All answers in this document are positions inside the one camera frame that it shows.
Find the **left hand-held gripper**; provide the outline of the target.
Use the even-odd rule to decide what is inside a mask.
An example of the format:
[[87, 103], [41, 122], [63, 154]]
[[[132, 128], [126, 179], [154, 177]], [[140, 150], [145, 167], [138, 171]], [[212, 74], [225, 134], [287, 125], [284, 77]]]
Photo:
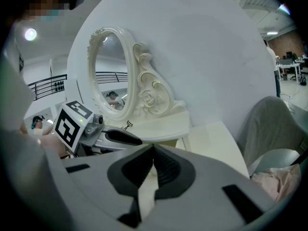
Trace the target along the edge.
[[139, 137], [126, 130], [103, 128], [102, 115], [95, 114], [78, 101], [72, 101], [61, 105], [54, 130], [68, 152], [75, 156], [78, 155], [80, 146], [119, 151], [142, 144]]

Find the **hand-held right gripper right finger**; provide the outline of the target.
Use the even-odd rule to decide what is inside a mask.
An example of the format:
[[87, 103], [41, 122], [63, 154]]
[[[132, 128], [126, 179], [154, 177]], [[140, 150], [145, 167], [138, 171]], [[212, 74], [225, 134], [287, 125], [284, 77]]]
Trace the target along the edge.
[[229, 165], [181, 149], [154, 145], [187, 160], [195, 170], [190, 187], [177, 198], [156, 200], [144, 231], [268, 231], [275, 202]]

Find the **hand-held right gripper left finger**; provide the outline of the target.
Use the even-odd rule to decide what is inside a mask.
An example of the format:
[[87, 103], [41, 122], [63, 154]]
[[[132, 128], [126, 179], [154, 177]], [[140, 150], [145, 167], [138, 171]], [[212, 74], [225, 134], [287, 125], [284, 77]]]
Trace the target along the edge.
[[50, 226], [55, 231], [154, 231], [141, 220], [138, 190], [153, 146], [62, 160], [46, 149], [53, 190]]

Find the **white ornate dressing table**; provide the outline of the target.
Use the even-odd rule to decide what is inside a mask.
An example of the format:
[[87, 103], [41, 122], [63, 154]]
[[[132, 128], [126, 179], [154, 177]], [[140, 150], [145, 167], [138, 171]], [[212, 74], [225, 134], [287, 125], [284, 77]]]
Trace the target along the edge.
[[188, 111], [165, 117], [138, 116], [121, 121], [108, 119], [106, 124], [127, 128], [144, 143], [170, 144], [202, 156], [221, 161], [249, 178], [247, 166], [234, 138], [223, 122], [192, 127]]

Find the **person's left forearm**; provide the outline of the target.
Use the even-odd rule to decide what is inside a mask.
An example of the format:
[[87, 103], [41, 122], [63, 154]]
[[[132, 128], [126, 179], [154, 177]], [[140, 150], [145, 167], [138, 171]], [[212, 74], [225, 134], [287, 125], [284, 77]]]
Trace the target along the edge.
[[61, 158], [68, 155], [65, 145], [56, 134], [43, 135], [41, 142], [44, 147], [55, 150]]

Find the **pink cloth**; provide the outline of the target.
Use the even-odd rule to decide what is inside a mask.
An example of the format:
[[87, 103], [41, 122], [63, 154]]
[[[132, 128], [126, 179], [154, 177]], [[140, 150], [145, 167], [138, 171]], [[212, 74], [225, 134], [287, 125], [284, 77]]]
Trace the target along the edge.
[[251, 180], [277, 203], [297, 190], [301, 182], [301, 170], [299, 164], [270, 168], [265, 172], [253, 174]]

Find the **black metal railing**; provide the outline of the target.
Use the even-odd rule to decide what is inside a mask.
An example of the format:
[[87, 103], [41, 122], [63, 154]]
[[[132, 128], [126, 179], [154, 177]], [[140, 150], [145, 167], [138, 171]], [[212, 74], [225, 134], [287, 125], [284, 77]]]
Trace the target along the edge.
[[35, 98], [38, 99], [64, 91], [64, 81], [67, 80], [67, 74], [45, 78], [28, 84], [34, 92]]

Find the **person's grey shirt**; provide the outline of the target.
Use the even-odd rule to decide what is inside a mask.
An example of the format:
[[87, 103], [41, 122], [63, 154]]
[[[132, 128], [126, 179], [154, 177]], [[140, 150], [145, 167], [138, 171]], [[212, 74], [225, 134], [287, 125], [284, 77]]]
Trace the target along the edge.
[[67, 231], [70, 217], [55, 187], [47, 149], [21, 131], [33, 100], [10, 28], [0, 29], [0, 231]]

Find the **white office desk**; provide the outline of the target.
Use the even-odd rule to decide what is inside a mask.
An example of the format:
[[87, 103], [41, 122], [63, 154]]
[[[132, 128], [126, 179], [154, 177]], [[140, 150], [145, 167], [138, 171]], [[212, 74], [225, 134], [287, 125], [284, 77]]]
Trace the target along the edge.
[[301, 70], [300, 70], [300, 63], [295, 63], [295, 64], [289, 64], [289, 65], [282, 65], [279, 64], [277, 65], [278, 70], [279, 70], [279, 78], [281, 80], [281, 74], [280, 74], [280, 69], [288, 69], [288, 68], [293, 68], [295, 71], [295, 79], [297, 84], [299, 83], [299, 76], [301, 75]]

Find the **round ceiling lamp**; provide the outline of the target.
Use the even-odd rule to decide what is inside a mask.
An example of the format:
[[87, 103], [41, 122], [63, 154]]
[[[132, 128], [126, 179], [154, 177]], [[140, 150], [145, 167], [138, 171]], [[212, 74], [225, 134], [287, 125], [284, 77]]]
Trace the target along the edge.
[[33, 41], [36, 37], [37, 37], [37, 32], [35, 29], [33, 28], [29, 28], [25, 34], [24, 34], [24, 37], [26, 40], [28, 41]]

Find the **oval mirror white ornate frame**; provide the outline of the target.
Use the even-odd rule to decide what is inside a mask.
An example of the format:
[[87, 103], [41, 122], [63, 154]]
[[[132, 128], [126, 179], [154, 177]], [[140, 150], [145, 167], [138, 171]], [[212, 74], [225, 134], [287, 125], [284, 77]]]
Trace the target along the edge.
[[[108, 36], [115, 36], [119, 40], [128, 70], [128, 98], [121, 111], [107, 104], [99, 90], [95, 74], [99, 49]], [[92, 98], [100, 112], [110, 120], [120, 122], [132, 118], [162, 118], [187, 110], [185, 102], [175, 100], [169, 84], [153, 69], [153, 57], [148, 47], [136, 42], [126, 29], [107, 26], [96, 30], [90, 37], [87, 52]]]

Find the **grey chair black frame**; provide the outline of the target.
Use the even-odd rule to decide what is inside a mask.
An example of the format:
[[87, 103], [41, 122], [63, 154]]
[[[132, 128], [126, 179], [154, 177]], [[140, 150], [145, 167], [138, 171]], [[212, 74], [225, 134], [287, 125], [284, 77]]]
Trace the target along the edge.
[[250, 176], [295, 164], [308, 167], [308, 131], [295, 120], [301, 113], [274, 96], [253, 107], [238, 140]]

